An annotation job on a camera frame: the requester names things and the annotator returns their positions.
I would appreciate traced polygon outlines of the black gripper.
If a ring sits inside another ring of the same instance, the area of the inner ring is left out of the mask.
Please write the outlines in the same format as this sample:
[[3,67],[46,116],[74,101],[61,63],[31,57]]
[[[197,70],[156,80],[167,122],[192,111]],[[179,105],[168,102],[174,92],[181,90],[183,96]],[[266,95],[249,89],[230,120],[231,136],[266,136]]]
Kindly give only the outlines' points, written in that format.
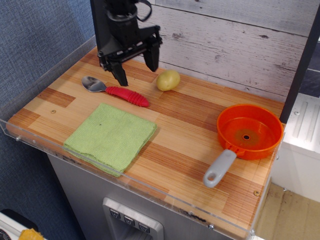
[[143,55],[146,66],[155,72],[159,67],[160,26],[154,25],[139,28],[136,17],[125,18],[124,21],[114,21],[107,15],[109,32],[118,43],[117,50],[108,56],[108,70],[120,86],[127,87],[128,81],[122,63],[140,54]]

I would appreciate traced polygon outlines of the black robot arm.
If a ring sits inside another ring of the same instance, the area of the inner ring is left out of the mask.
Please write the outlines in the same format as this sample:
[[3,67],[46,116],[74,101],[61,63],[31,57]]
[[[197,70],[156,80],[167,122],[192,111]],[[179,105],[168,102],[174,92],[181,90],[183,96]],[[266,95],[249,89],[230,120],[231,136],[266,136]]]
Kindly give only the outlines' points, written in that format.
[[122,64],[143,55],[146,66],[155,72],[159,67],[160,26],[140,28],[138,22],[147,21],[152,12],[139,16],[138,4],[151,8],[148,0],[92,0],[97,56],[100,66],[111,72],[122,87],[128,86]]

